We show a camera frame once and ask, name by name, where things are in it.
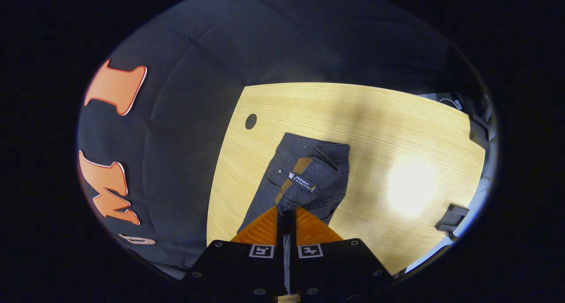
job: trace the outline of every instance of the black background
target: black background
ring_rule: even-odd
[[[14,114],[6,119],[8,301],[186,299],[107,236],[74,168],[77,117],[93,73],[133,30],[182,0],[4,1],[6,101]],[[486,214],[386,299],[559,300],[563,224],[549,210],[558,209],[563,190],[548,170],[561,159],[556,128],[563,114],[550,115],[563,89],[551,84],[563,67],[555,35],[563,0],[389,1],[432,24],[476,65],[495,96],[504,142]]]

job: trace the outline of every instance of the black label tag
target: black label tag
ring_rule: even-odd
[[[316,184],[311,183],[309,180],[303,178],[302,175],[299,174],[295,174],[292,172],[289,172],[288,174],[288,178],[297,183],[298,185],[302,186],[305,189],[308,189],[310,192],[313,192],[316,189]]]

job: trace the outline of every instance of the light wood tabletop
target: light wood tabletop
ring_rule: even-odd
[[[466,114],[420,96],[327,82],[247,86],[216,165],[208,242],[236,235],[285,132],[351,146],[347,194],[329,226],[362,239],[391,274],[445,236],[434,225],[449,204],[469,205],[485,156]]]

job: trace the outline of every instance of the wood grain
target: wood grain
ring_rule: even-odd
[[[484,162],[468,116],[433,100],[326,82],[247,86],[218,157],[208,242],[235,236],[285,132],[351,146],[347,195],[330,227],[361,238],[391,274],[444,237],[434,225],[450,203],[468,206]]]

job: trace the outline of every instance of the jeans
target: jeans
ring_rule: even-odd
[[[325,142],[286,133],[267,166],[244,222],[237,232],[275,206],[275,197],[290,177],[292,185],[284,191],[279,212],[303,207],[325,224],[345,197],[349,176],[349,145]],[[293,169],[301,158],[311,158],[301,174]]]

